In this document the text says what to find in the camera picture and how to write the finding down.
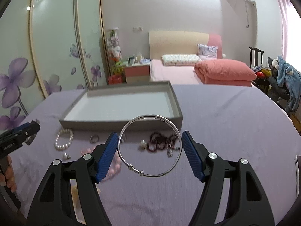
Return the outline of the person's left hand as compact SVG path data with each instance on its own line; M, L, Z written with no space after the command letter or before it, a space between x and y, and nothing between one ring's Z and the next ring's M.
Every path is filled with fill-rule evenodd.
M17 189L17 186L15 183L15 176L12 167L12 159L10 156L7 157L7 163L8 163L8 167L5 173L4 174L1 173L1 185L3 185L3 183L6 182L6 186L11 190L12 193L14 193Z

